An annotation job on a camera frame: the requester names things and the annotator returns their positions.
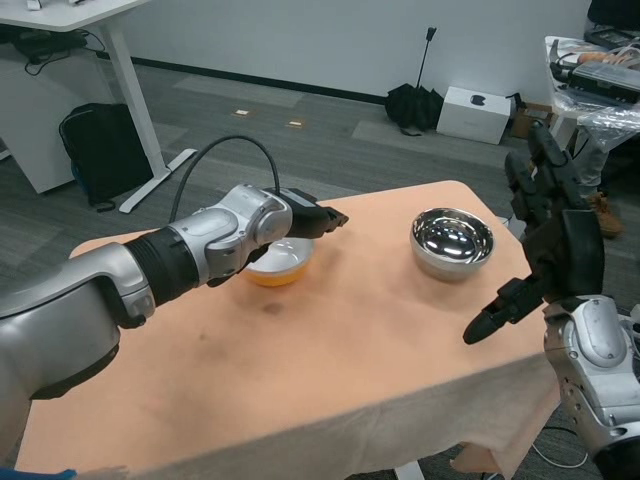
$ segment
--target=power cord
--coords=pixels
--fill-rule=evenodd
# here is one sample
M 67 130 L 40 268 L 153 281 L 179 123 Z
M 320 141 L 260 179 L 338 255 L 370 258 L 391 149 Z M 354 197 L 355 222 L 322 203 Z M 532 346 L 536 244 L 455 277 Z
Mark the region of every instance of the power cord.
M 180 206 L 180 199 L 182 198 L 182 192 L 184 191 L 184 187 L 187 185 L 187 180 L 189 180 L 189 176 L 191 175 L 191 172 L 193 172 L 193 169 L 196 168 L 196 165 L 198 165 L 200 160 L 202 160 L 211 149 L 213 149 L 217 145 L 220 145 L 221 143 L 228 142 L 229 140 L 244 140 L 246 142 L 253 143 L 256 147 L 262 150 L 262 153 L 264 153 L 264 155 L 267 157 L 267 160 L 269 160 L 269 164 L 271 165 L 271 172 L 273 173 L 273 183 L 276 195 L 280 196 L 280 177 L 278 176 L 278 168 L 276 167 L 276 162 L 267 148 L 259 141 L 251 137 L 247 137 L 246 135 L 228 135 L 216 140 L 213 143 L 210 143 L 202 150 L 200 150 L 194 157 L 191 165 L 189 165 L 189 168 L 184 173 L 184 176 L 180 181 L 180 185 L 178 186 L 178 190 L 176 191 L 176 196 L 173 200 L 173 207 L 171 209 L 171 216 L 169 217 L 169 223 L 173 223 L 176 220 L 176 216 L 178 215 L 178 208 Z
M 96 41 L 100 44 L 100 47 L 102 48 L 101 50 L 95 50 L 93 48 L 89 48 L 89 47 L 82 47 L 83 50 L 88 50 L 90 52 L 95 52 L 95 53 L 102 53 L 105 52 L 107 50 L 107 48 L 105 47 L 104 43 L 102 43 L 102 40 L 100 40 L 100 38 L 95 35 L 94 33 L 91 33 L 89 30 L 84 30 L 84 29 L 78 29 L 76 30 L 76 32 L 80 33 L 83 37 L 93 37 L 96 39 Z M 42 70 L 44 69 L 44 67 L 46 67 L 47 65 L 50 65 L 54 62 L 59 62 L 60 60 L 65 60 L 67 58 L 69 58 L 71 56 L 71 50 L 67 50 L 67 52 L 58 58 L 54 58 L 53 60 L 51 60 L 51 57 L 53 57 L 53 54 L 49 55 L 48 57 L 45 57 L 43 59 L 41 59 L 41 62 L 43 63 L 32 63 L 30 60 L 25 64 L 24 66 L 24 71 L 27 72 L 29 75 L 31 75 L 32 77 L 37 77 L 38 75 L 40 75 L 40 73 L 42 72 Z M 34 72 L 30 70 L 30 67 L 35 66 L 35 65 L 39 65 L 39 68 Z
M 71 50 L 67 50 L 67 53 L 65 53 L 62 57 L 58 57 L 58 58 L 54 58 L 53 60 L 50 60 L 51 57 L 53 55 L 49 55 L 45 60 L 44 63 L 42 63 L 40 65 L 40 68 L 38 68 L 35 72 L 31 72 L 29 70 L 29 67 L 31 67 L 32 65 L 37 65 L 37 64 L 33 64 L 31 63 L 31 61 L 28 61 L 27 63 L 25 63 L 24 65 L 24 71 L 27 72 L 29 75 L 31 75 L 32 77 L 37 77 L 38 75 L 40 75 L 40 72 L 42 72 L 42 69 L 44 67 L 46 67 L 47 65 L 50 65 L 52 63 L 55 62 L 59 62 L 60 60 L 65 60 L 67 58 L 69 58 L 71 56 Z
M 542 429 L 542 431 L 545 431 L 545 430 L 555 430 L 555 431 L 558 431 L 558 432 L 566 432 L 566 433 L 569 433 L 569 434 L 573 435 L 574 437 L 577 437 L 577 436 L 578 436 L 578 434 L 577 434 L 576 432 L 574 432 L 573 430 L 570 430 L 570 429 L 568 429 L 568 428 L 564 428 L 564 427 L 544 427 L 544 428 Z M 533 447 L 533 450 L 534 450 L 534 451 L 535 451 L 535 452 L 540 456 L 540 458 L 542 458 L 542 459 L 543 459 L 545 462 L 547 462 L 549 465 L 554 466 L 554 467 L 556 467 L 556 468 L 562 468 L 562 469 L 564 469 L 564 470 L 574 470 L 574 469 L 576 469 L 576 468 L 580 468 L 580 467 L 584 466 L 584 465 L 587 463 L 587 461 L 589 460 L 589 454 L 587 453 L 587 454 L 585 454 L 585 456 L 584 456 L 584 458 L 582 459 L 582 461 L 581 461 L 580 463 L 576 464 L 576 465 L 562 465 L 561 463 L 554 462 L 553 460 L 551 460 L 551 459 L 547 458 L 547 457 L 546 457 L 546 456 L 545 456 L 545 455 L 544 455 L 544 454 L 543 454 L 543 453 L 538 449 L 538 447 L 536 447 L 535 443 L 532 445 L 532 447 Z M 480 476 L 480 480 L 485 480 L 486 475 L 487 475 L 486 473 L 483 473 L 483 474 Z M 498 475 L 499 475 L 499 474 L 494 473 L 493 475 L 491 475 L 490 477 L 488 477 L 486 480 L 494 480 Z
M 590 138 L 587 138 L 584 143 L 582 144 L 582 147 L 580 147 L 580 150 L 578 150 L 578 153 L 576 153 L 573 158 L 576 159 L 578 158 L 578 156 L 582 153 L 582 151 L 584 150 L 584 147 L 587 146 L 587 144 L 589 143 Z
M 78 32 L 80 32 L 82 34 L 83 37 L 87 38 L 87 37 L 93 37 L 96 39 L 96 41 L 100 44 L 100 47 L 102 47 L 100 50 L 95 50 L 93 48 L 89 48 L 89 47 L 83 47 L 84 50 L 89 50 L 90 52 L 95 52 L 95 53 L 102 53 L 102 52 L 106 52 L 107 51 L 107 47 L 104 46 L 104 43 L 102 43 L 102 40 L 100 40 L 100 37 L 98 37 L 95 33 L 91 33 L 89 30 L 85 30 L 85 29 L 78 29 Z

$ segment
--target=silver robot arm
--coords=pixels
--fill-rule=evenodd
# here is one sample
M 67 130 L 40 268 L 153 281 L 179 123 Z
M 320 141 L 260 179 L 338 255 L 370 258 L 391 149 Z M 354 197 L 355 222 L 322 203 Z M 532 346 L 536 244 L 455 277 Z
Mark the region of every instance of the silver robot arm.
M 0 458 L 19 438 L 31 400 L 60 397 L 109 365 L 120 328 L 142 326 L 193 288 L 224 283 L 274 241 L 319 238 L 347 221 L 303 192 L 240 185 L 213 207 L 0 295 Z
M 565 411 L 608 479 L 640 479 L 640 383 L 615 302 L 579 296 L 545 309 L 544 346 Z

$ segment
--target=cardboard box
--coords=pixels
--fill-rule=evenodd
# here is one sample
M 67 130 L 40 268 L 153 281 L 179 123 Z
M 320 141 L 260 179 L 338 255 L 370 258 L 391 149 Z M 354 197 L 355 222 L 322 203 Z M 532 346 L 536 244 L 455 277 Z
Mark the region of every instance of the cardboard box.
M 529 138 L 529 130 L 531 130 L 533 122 L 539 120 L 548 127 L 551 124 L 552 117 L 553 113 L 550 106 L 527 102 L 527 108 L 519 109 L 516 113 L 511 127 L 511 136 Z
M 511 100 L 449 87 L 438 133 L 498 145 L 511 115 Z

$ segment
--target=white table frame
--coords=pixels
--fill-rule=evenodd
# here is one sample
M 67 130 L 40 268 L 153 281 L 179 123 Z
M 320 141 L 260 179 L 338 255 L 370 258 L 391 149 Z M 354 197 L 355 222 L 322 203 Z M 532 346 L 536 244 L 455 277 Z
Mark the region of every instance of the white table frame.
M 147 109 L 142 90 L 140 89 L 140 83 L 138 82 L 138 77 L 131 62 L 129 48 L 127 47 L 122 32 L 122 25 L 118 19 L 112 19 L 102 25 L 101 32 L 104 36 L 104 42 L 109 51 L 109 55 L 111 56 L 116 78 L 129 106 L 133 123 L 140 137 L 140 142 L 142 143 L 142 148 L 147 155 L 149 166 L 153 172 L 153 178 L 120 206 L 122 213 L 131 213 L 136 205 L 160 186 L 162 182 L 167 180 L 180 165 L 196 153 L 196 150 L 184 150 L 169 162 L 168 165 L 165 164 L 160 143 L 158 142 L 158 137 L 153 128 L 151 117 L 149 116 L 149 110 Z
M 129 197 L 120 212 L 130 213 L 147 195 L 167 180 L 196 150 L 187 149 L 168 164 L 165 163 L 142 95 L 129 48 L 125 42 L 120 16 L 149 0 L 86 0 L 70 5 L 68 0 L 50 0 L 42 10 L 28 11 L 23 2 L 10 0 L 0 8 L 0 23 L 21 27 L 68 32 L 88 25 L 100 24 L 104 43 L 111 57 L 116 78 L 129 106 L 133 123 L 149 161 L 153 178 Z

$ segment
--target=brown shoe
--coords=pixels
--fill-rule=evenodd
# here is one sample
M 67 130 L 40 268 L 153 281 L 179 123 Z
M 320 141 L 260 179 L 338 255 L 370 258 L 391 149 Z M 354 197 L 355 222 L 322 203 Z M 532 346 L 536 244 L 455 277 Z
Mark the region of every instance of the brown shoe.
M 609 208 L 607 197 L 603 193 L 598 192 L 587 198 L 589 206 L 596 212 L 598 222 L 600 223 L 600 231 L 605 238 L 616 238 L 624 231 L 624 225 L 618 217 Z

